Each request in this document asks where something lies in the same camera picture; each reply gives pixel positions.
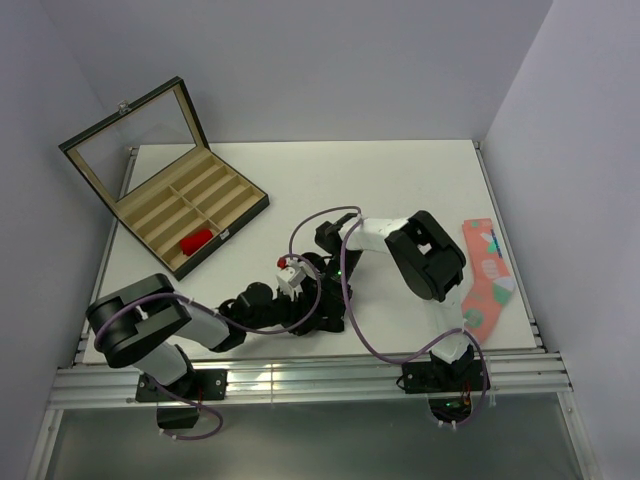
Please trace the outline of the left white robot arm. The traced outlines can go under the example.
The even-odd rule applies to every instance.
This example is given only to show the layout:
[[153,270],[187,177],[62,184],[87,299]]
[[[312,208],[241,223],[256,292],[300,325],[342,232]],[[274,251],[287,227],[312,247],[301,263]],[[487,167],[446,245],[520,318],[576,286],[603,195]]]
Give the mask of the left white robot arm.
[[86,316],[95,348],[110,367],[134,366],[148,387],[159,385],[170,398],[183,399],[197,388],[196,373],[183,348],[168,342],[170,337],[223,353],[240,346],[251,330],[281,327],[297,336],[328,331],[332,321],[316,292],[310,278],[291,295],[254,282],[209,313],[179,299],[168,277],[154,274],[94,301]]

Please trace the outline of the black compartment display box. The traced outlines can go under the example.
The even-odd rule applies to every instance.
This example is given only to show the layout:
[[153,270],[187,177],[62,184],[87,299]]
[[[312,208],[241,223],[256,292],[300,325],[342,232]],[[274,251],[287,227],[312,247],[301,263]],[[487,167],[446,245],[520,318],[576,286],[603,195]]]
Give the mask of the black compartment display box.
[[[59,146],[111,214],[181,280],[264,211],[268,194],[212,151],[173,77]],[[192,256],[179,242],[214,237]]]

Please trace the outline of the black striped sock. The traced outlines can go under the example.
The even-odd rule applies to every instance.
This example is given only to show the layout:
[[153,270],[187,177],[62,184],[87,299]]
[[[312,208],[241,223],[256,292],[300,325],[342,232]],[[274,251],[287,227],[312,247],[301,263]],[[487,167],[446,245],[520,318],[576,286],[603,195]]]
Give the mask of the black striped sock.
[[309,275],[312,276],[313,272],[317,272],[322,275],[332,260],[331,255],[320,255],[316,252],[305,252],[298,259],[301,268]]

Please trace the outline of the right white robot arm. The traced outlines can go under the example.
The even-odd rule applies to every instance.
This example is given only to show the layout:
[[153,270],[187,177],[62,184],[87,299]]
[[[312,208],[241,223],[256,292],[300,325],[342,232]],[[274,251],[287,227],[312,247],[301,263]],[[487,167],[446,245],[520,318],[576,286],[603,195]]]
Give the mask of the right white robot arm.
[[443,389],[455,389],[466,379],[467,366],[474,358],[474,343],[464,328],[459,292],[466,257],[430,213],[419,210],[400,219],[365,218],[359,212],[346,214],[334,223],[317,227],[315,243],[338,257],[346,312],[357,337],[370,353],[387,359],[364,337],[348,294],[348,277],[365,251],[390,255],[410,291],[434,314],[438,335],[409,359],[429,353],[437,361],[432,368],[434,381]]

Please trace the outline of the red santa sock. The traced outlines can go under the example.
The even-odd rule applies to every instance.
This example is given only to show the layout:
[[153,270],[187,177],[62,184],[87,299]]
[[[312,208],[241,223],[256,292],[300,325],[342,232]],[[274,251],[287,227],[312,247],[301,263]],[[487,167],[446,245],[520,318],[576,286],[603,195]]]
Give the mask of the red santa sock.
[[179,246],[184,255],[192,256],[212,240],[213,237],[214,234],[210,229],[201,229],[181,239]]

